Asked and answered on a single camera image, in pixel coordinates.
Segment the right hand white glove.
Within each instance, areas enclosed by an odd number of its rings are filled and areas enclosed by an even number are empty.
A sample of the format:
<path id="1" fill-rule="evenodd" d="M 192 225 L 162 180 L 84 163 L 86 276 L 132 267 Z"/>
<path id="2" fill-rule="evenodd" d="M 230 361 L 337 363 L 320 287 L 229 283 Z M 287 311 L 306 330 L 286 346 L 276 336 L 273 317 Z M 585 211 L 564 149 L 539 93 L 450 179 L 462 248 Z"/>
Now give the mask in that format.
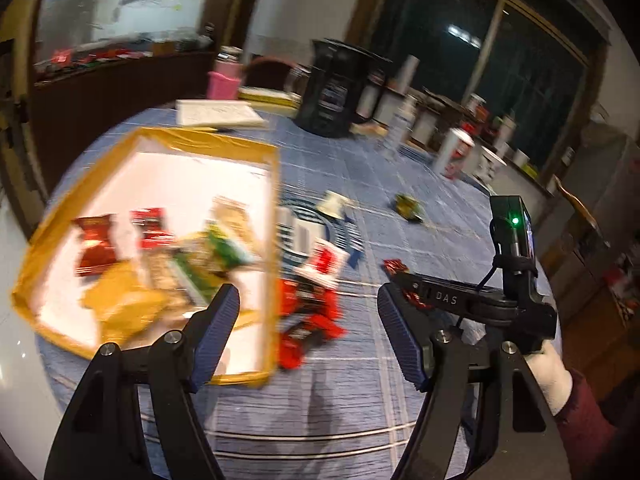
<path id="1" fill-rule="evenodd" d="M 551 414 L 559 414 L 572 393 L 573 377 L 552 342 L 544 340 L 541 348 L 526 356 L 525 361 L 549 405 Z"/>

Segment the dark red sleeve forearm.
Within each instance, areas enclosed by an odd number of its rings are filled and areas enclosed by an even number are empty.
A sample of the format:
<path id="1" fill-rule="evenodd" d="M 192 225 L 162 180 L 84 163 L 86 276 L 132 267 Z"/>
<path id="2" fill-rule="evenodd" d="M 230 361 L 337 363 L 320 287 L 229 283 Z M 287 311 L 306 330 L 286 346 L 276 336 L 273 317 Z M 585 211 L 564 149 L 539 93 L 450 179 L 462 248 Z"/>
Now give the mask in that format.
<path id="1" fill-rule="evenodd" d="M 573 479 L 585 479 L 613 443 L 617 428 L 603 416 L 586 378 L 570 371 L 572 390 L 554 416 Z"/>

